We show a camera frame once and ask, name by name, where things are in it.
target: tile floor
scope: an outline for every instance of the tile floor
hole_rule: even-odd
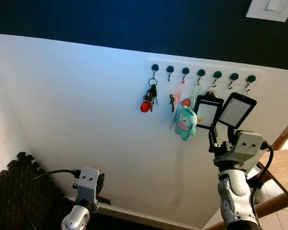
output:
[[[280,193],[282,193],[281,188],[278,187],[274,181],[270,180],[264,184],[257,197],[260,200],[266,200],[277,196]],[[222,217],[219,209],[207,222],[203,229],[206,229],[220,221],[222,221]],[[260,218],[259,222],[263,230],[288,230],[288,207],[276,213]]]

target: teal plush toy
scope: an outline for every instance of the teal plush toy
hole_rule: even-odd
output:
[[[178,115],[175,125],[175,132],[180,135],[181,139],[188,140],[189,135],[195,135],[196,124],[197,116],[195,112],[184,106]]]

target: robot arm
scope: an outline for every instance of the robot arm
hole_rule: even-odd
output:
[[[261,230],[250,204],[250,188],[246,183],[245,161],[264,150],[264,138],[253,132],[237,131],[230,138],[232,143],[219,144],[216,129],[209,132],[209,151],[215,154],[214,165],[219,168],[218,192],[221,198],[221,214],[228,230]]]
[[[61,230],[85,230],[90,214],[97,212],[99,202],[112,204],[112,200],[99,197],[104,183],[104,174],[99,170],[85,167],[81,170],[77,184],[78,196],[70,214],[62,221]]]

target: wall plate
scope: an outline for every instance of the wall plate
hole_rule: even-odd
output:
[[[288,18],[288,0],[252,0],[246,17],[285,22]]]
[[[204,65],[200,63],[192,63],[192,62],[178,62],[173,60],[161,60],[161,59],[148,59],[146,64],[146,72],[153,73],[151,67],[153,64],[159,65],[159,70],[156,72],[156,76],[164,75],[164,77],[168,76],[168,72],[166,71],[168,66],[174,67],[174,72],[171,74],[171,78],[179,77],[182,78],[182,69],[184,67],[188,67],[190,73],[186,75],[186,79],[194,79],[195,81],[198,79],[197,71],[200,69],[204,69],[206,75],[201,78],[201,81],[210,81],[213,82],[215,78],[213,77],[214,72],[221,71],[222,77],[217,80],[217,82],[226,82],[230,83],[229,76],[232,73],[238,73],[239,79],[233,82],[233,84],[241,84],[246,85],[246,79],[250,75],[256,76],[256,81],[253,82],[250,86],[258,86],[263,81],[265,72],[254,69],[240,69],[240,68],[229,68],[228,66],[216,66],[216,65]]]

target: wall hook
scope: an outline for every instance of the wall hook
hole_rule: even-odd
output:
[[[197,71],[197,75],[198,75],[198,79],[197,79],[197,85],[201,84],[200,83],[200,79],[205,76],[206,72],[204,69],[200,69],[199,71]]]
[[[232,83],[235,81],[235,80],[237,80],[238,78],[239,78],[239,74],[237,74],[237,73],[232,73],[231,75],[230,75],[230,83],[229,83],[229,85],[228,85],[228,88],[231,90],[232,89]]]
[[[248,76],[246,81],[247,81],[247,85],[245,86],[245,89],[247,89],[252,82],[256,81],[256,77],[254,75],[250,75]]]
[[[216,71],[213,74],[213,77],[215,78],[215,81],[212,84],[212,87],[216,87],[216,80],[218,80],[220,77],[222,77],[222,72],[221,71]]]
[[[153,70],[153,79],[155,79],[155,73],[159,70],[159,65],[153,64],[152,65],[152,70]]]
[[[185,67],[182,69],[182,74],[183,74],[183,77],[182,77],[182,83],[184,83],[184,78],[186,77],[186,75],[190,72],[189,68],[188,67]]]
[[[247,79],[246,79],[247,84],[246,84],[246,86],[245,86],[245,88],[244,88],[244,91],[243,91],[242,95],[243,95],[244,93],[246,93],[246,95],[248,95],[248,93],[249,93],[249,91],[250,91],[249,85],[250,85],[252,82],[254,82],[254,81],[256,81],[256,77],[255,77],[254,75],[250,75],[250,76],[247,77]]]
[[[174,72],[174,67],[173,66],[168,66],[167,67],[167,72],[168,72],[168,81],[169,81],[171,73]]]

